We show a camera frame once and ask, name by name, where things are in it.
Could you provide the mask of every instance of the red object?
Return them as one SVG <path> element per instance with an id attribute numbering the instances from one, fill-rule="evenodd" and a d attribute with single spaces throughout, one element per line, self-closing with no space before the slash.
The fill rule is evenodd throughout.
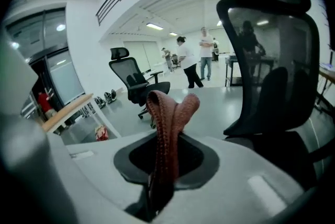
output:
<path id="1" fill-rule="evenodd" d="M 43 112 L 47 112 L 49 109 L 52 109 L 49 102 L 47 101 L 48 95 L 46 93 L 40 94 L 38 96 L 37 102 L 41 105 Z"/>
<path id="2" fill-rule="evenodd" d="M 96 141 L 108 140 L 107 128 L 105 126 L 99 126 L 95 130 Z"/>

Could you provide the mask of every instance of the white t-shirt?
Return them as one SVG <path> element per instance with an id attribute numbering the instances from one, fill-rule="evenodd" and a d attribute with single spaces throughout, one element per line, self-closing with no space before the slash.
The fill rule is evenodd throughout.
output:
<path id="1" fill-rule="evenodd" d="M 185 43 L 178 47 L 178 57 L 185 57 L 180 62 L 183 70 L 197 63 L 193 51 Z"/>
<path id="2" fill-rule="evenodd" d="M 211 37 L 211 35 L 207 34 L 206 37 L 201 36 L 200 41 L 204 42 L 204 43 L 213 43 L 213 38 Z M 211 47 L 203 47 L 203 46 L 201 46 L 200 57 L 201 58 L 211 58 L 212 48 L 213 48 L 213 46 L 211 46 Z"/>

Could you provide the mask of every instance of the black pants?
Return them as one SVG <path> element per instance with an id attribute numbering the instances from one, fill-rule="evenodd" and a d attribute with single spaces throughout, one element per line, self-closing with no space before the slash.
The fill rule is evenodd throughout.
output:
<path id="1" fill-rule="evenodd" d="M 196 67 L 197 67 L 197 64 L 194 64 L 184 69 L 184 72 L 188 79 L 188 88 L 194 88 L 194 83 L 196 83 L 198 87 L 204 87 L 203 83 L 201 82 L 197 74 Z"/>

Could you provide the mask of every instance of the chair armrest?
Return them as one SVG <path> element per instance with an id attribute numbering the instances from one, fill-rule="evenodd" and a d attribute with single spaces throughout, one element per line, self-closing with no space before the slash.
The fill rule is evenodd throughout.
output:
<path id="1" fill-rule="evenodd" d="M 141 88 L 145 88 L 148 84 L 149 83 L 134 85 L 134 86 L 131 86 L 130 88 L 128 88 L 128 90 L 133 91 L 133 90 L 138 90 L 138 89 L 141 89 Z"/>
<path id="2" fill-rule="evenodd" d="M 158 84 L 158 74 L 163 73 L 163 71 L 156 71 L 153 73 L 150 73 L 150 75 L 153 75 L 155 77 L 155 84 Z"/>

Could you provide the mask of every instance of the person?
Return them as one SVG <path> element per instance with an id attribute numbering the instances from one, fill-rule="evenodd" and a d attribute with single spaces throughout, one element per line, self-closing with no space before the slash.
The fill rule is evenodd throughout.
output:
<path id="1" fill-rule="evenodd" d="M 264 47 L 257 41 L 254 29 L 251 22 L 246 20 L 242 25 L 242 32 L 239 34 L 240 43 L 243 47 L 244 54 L 249 58 L 255 58 L 256 56 L 266 55 Z M 253 76 L 255 73 L 255 65 L 250 65 L 250 75 Z"/>
<path id="2" fill-rule="evenodd" d="M 196 83 L 198 87 L 204 87 L 196 71 L 197 60 L 191 49 L 185 45 L 185 39 L 185 37 L 179 36 L 177 38 L 177 44 L 179 45 L 178 60 L 187 76 L 188 88 L 194 88 L 194 83 Z"/>
<path id="3" fill-rule="evenodd" d="M 200 49 L 200 57 L 201 57 L 201 80 L 205 79 L 205 66 L 207 65 L 207 79 L 210 80 L 211 75 L 211 49 L 214 45 L 213 38 L 211 35 L 207 33 L 207 29 L 205 27 L 201 28 L 201 42 L 199 45 L 201 46 Z"/>
<path id="4" fill-rule="evenodd" d="M 50 119 L 52 116 L 54 116 L 57 113 L 57 111 L 54 108 L 52 108 L 49 103 L 50 97 L 48 96 L 47 93 L 39 92 L 38 98 L 37 98 L 38 104 L 41 105 L 42 111 L 44 112 L 44 114 L 46 115 L 48 119 Z M 64 123 L 62 124 L 62 127 L 64 127 L 65 129 L 68 128 L 68 126 Z"/>
<path id="5" fill-rule="evenodd" d="M 165 58 L 166 63 L 167 63 L 167 67 L 169 68 L 169 70 L 171 72 L 173 72 L 173 68 L 172 68 L 172 64 L 171 64 L 171 53 L 168 49 L 166 49 L 165 47 L 162 48 L 162 51 L 164 51 L 164 55 L 162 56 L 163 58 Z"/>
<path id="6" fill-rule="evenodd" d="M 213 60 L 219 62 L 219 42 L 213 38 Z"/>

